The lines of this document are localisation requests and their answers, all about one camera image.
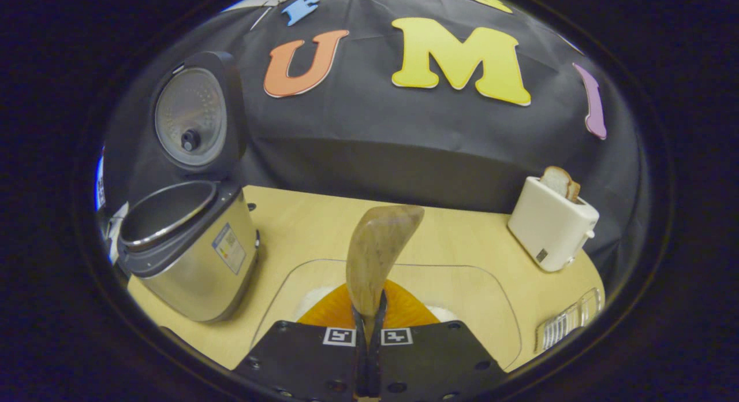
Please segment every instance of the wooden table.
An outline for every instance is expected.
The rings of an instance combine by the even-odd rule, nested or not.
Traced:
[[[132,277],[142,310],[227,369],[237,367],[277,320],[296,321],[306,294],[344,283],[354,226],[370,207],[388,203],[244,187],[261,234],[259,262],[233,316],[198,323],[175,312]],[[509,215],[425,207],[417,232],[389,279],[424,304],[452,311],[506,370],[534,357],[536,327],[603,283],[580,251],[557,273],[536,265],[506,223]]]

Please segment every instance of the black cloth backdrop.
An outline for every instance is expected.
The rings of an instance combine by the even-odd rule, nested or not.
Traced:
[[[267,8],[220,13],[132,79],[106,138],[108,210],[180,181],[156,141],[150,115],[155,86],[188,55],[224,50],[240,69],[248,120],[241,125],[251,134],[233,173],[240,183],[510,213],[526,176],[557,165],[581,183],[581,197],[600,212],[596,237],[584,249],[607,292],[628,275],[650,216],[647,159],[637,118],[593,60],[515,7],[508,14],[473,0],[320,0],[313,13],[288,27],[281,12],[294,1],[266,14]],[[401,68],[403,32],[391,22],[404,17],[432,18],[460,41],[478,27],[514,36],[531,105],[478,94],[482,64],[459,91],[433,58],[436,88],[396,87],[391,75]],[[349,35],[321,84],[297,96],[266,94],[270,50],[303,39],[290,65],[290,75],[298,76],[311,67],[312,37],[338,29]],[[599,83],[605,140],[584,126],[588,100],[573,62]]]

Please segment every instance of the letter m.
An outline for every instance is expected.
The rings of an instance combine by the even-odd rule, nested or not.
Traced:
[[[435,88],[439,76],[428,68],[433,55],[453,88],[463,89],[482,62],[483,77],[475,82],[480,94],[522,106],[531,104],[516,58],[518,41],[509,34],[475,28],[467,41],[460,42],[428,18],[399,18],[393,26],[403,30],[404,37],[403,68],[393,74],[396,86]]]

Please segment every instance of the bread slice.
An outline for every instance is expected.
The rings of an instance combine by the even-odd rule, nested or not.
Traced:
[[[580,184],[573,181],[570,174],[560,167],[547,167],[539,181],[571,202],[576,202],[580,194]]]

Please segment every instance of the rice cooker label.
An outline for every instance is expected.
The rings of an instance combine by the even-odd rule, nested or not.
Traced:
[[[233,233],[228,223],[218,233],[216,240],[213,241],[213,249],[229,265],[233,273],[238,274],[238,270],[241,269],[244,258],[246,258],[246,252],[241,244],[238,243],[236,234]]]

